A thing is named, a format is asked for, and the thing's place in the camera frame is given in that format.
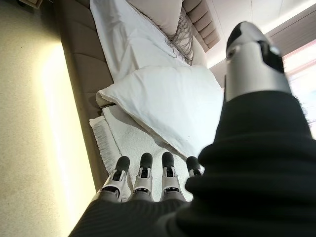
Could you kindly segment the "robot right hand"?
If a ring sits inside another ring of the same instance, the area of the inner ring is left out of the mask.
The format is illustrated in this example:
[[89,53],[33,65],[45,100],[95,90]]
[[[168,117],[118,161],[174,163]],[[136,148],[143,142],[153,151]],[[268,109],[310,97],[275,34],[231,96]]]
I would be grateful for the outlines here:
[[316,142],[292,95],[280,51],[252,23],[235,26],[215,140],[188,161],[185,188],[152,202],[145,189],[118,201],[101,188],[73,237],[313,237]]

